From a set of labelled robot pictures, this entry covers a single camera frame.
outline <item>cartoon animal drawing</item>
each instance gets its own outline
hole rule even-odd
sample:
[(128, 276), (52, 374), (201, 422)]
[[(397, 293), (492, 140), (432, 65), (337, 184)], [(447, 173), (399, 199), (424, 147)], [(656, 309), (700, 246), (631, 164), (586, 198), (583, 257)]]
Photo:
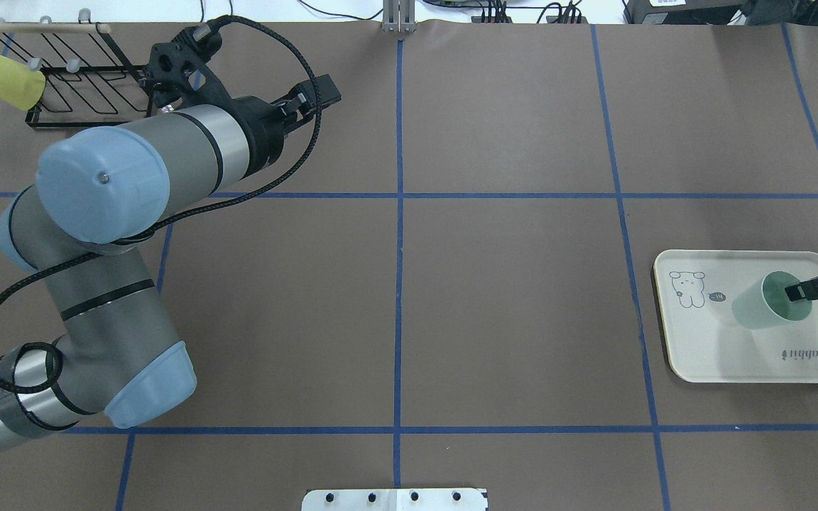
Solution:
[(703, 272), (671, 272), (668, 274), (671, 278), (671, 285), (677, 292), (677, 298), (681, 301), (681, 307), (700, 308), (705, 305), (705, 295), (702, 290), (705, 289), (705, 278)]

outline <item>mint green cup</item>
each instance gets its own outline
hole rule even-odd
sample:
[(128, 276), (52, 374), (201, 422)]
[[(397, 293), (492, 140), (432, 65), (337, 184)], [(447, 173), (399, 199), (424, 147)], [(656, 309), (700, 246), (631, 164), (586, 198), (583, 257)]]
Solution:
[(786, 287), (800, 282), (787, 272), (771, 272), (734, 299), (731, 303), (734, 319), (750, 330), (785, 326), (804, 320), (812, 311), (812, 302), (792, 302), (785, 293)]

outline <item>white bracket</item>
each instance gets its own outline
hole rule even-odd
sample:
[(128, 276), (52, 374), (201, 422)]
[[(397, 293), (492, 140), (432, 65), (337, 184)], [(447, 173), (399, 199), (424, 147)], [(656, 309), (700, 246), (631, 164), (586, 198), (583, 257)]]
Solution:
[(415, 0), (383, 0), (384, 32), (415, 32)]
[(314, 490), (302, 511), (487, 511), (481, 488)]

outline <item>blue joint cap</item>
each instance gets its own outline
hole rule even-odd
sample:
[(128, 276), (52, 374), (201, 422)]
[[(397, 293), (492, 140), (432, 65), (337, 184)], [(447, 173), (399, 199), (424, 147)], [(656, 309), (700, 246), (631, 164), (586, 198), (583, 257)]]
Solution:
[(162, 217), (169, 172), (159, 152), (117, 126), (85, 129), (43, 151), (36, 187), (46, 213), (88, 243), (134, 236)]
[(11, 236), (11, 214), (14, 210), (14, 205), (17, 204), (17, 201), (21, 198), (21, 195), (29, 190), (30, 187), (23, 189), (20, 194), (17, 194), (17, 197), (14, 197), (12, 202), (9, 204), (9, 207), (6, 208), (2, 212), (2, 216), (0, 216), (0, 249), (2, 253), (6, 255), (6, 258), (14, 263), (17, 268), (26, 271), (27, 273), (36, 273), (36, 268), (30, 265), (29, 262), (22, 258), (21, 254), (17, 251), (17, 248), (14, 246), (14, 239)]
[(194, 394), (195, 386), (195, 368), (185, 343), (179, 341), (127, 382), (105, 414), (115, 427), (135, 427), (175, 408)]

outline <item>yellow cup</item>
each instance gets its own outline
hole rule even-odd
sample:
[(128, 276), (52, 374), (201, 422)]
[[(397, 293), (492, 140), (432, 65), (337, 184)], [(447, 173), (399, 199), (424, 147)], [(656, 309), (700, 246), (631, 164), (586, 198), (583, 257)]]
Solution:
[(46, 78), (40, 71), (0, 55), (0, 99), (20, 110), (30, 110), (43, 95)]

